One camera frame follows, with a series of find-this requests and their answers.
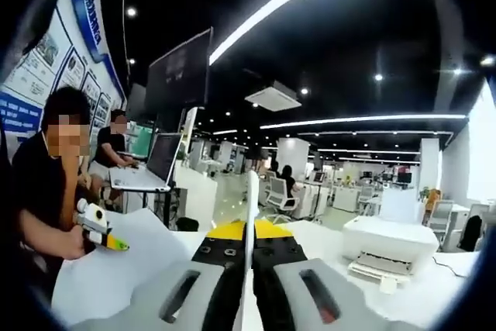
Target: ceiling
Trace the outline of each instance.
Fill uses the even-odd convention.
[[[122,0],[102,0],[105,31],[120,80],[146,85],[152,61],[210,26],[214,28],[213,47],[217,47],[268,1],[125,0],[126,6],[138,11],[135,18],[125,21],[127,57],[136,60],[128,66],[122,27],[118,27],[122,24]],[[307,140],[312,149],[418,151],[420,139],[426,136],[438,136],[445,146],[466,120],[354,122],[265,130],[260,126],[432,113],[442,74],[449,74],[448,84],[454,89],[443,113],[467,114],[484,75],[493,72],[480,66],[481,58],[496,45],[496,32],[485,17],[491,3],[454,0],[463,19],[464,71],[454,76],[452,71],[440,72],[444,52],[434,0],[291,0],[211,66],[208,104],[198,111],[195,134],[247,147],[275,147],[277,139],[287,135]],[[377,73],[384,76],[380,82],[374,80]],[[270,112],[244,100],[273,81],[297,92],[301,106]],[[309,93],[302,95],[302,88]],[[228,129],[238,132],[212,135]],[[378,130],[391,133],[360,133]],[[405,130],[431,133],[401,133]],[[348,133],[324,134],[329,131]],[[333,154],[326,152],[325,157],[346,156]],[[377,155],[386,160],[397,156],[400,161],[415,159],[414,154]]]

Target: monitor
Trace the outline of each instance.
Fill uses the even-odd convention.
[[[155,139],[150,159],[146,164],[151,172],[156,176],[169,183],[177,152],[181,143],[182,135],[180,133],[159,133]]]
[[[407,172],[398,173],[396,182],[398,182],[399,184],[410,184],[412,182],[412,174]]]
[[[206,105],[211,37],[212,29],[208,29],[150,65],[145,96],[147,114]]]
[[[324,172],[315,172],[315,176],[313,177],[314,182],[323,182],[324,181]]]

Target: printer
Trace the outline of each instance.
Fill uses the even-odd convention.
[[[343,256],[348,270],[368,277],[404,283],[431,260],[439,242],[420,224],[358,216],[343,227]]]

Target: yellow object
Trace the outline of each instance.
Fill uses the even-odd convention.
[[[207,238],[216,238],[218,240],[243,240],[244,229],[244,221],[235,221],[210,230],[207,234]]]
[[[293,233],[289,230],[283,229],[279,226],[275,226],[268,220],[255,220],[255,232],[258,240],[293,236]]]
[[[129,246],[126,243],[118,240],[112,234],[107,235],[107,247],[117,251],[126,251],[129,249]]]

